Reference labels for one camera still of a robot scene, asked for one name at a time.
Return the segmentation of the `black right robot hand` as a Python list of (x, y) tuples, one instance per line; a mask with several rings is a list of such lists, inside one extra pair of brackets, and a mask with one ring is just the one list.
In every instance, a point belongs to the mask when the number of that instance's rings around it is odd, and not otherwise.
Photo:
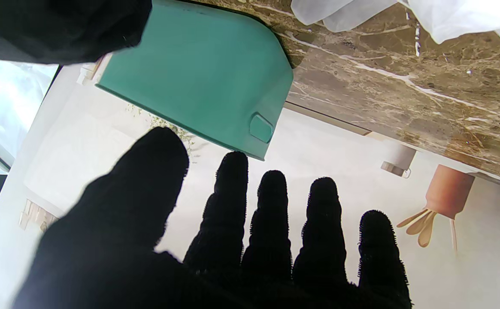
[(0, 0), (0, 60), (71, 65), (140, 44), (151, 0)]

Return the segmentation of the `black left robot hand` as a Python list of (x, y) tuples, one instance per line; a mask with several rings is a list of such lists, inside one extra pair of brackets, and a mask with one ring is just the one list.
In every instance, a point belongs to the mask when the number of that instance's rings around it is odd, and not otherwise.
[(183, 261), (156, 252), (176, 206), (189, 157), (155, 127), (93, 180), (50, 225), (14, 300), (15, 309), (410, 309), (408, 280), (391, 221), (360, 221), (358, 285), (347, 280), (335, 181), (310, 187), (303, 246), (291, 256), (285, 175), (266, 172), (248, 247), (248, 157), (226, 154), (200, 229)]

